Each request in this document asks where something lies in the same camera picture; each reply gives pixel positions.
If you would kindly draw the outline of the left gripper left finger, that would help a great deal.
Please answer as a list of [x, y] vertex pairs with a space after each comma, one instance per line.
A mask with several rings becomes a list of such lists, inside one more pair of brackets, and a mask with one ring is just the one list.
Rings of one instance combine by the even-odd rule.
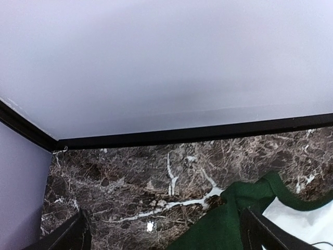
[[66, 220], [62, 225], [41, 240], [24, 248], [24, 250], [78, 249], [90, 250], [92, 234], [90, 221], [85, 209]]

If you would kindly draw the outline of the white green Charlie Brown shirt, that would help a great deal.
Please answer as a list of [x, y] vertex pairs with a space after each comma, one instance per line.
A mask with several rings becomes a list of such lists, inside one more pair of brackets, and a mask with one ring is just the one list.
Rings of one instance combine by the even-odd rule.
[[303, 201], [270, 171], [255, 183], [234, 182], [220, 195], [223, 204], [204, 215], [171, 243], [168, 249], [243, 249], [240, 215], [246, 208], [263, 213], [274, 199], [298, 210], [311, 211], [332, 201], [332, 191], [314, 201]]

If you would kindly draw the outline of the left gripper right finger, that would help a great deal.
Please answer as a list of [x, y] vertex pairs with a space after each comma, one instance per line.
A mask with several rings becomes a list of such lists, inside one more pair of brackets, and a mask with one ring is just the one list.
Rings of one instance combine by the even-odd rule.
[[241, 213], [240, 235], [243, 249], [317, 249], [250, 208]]

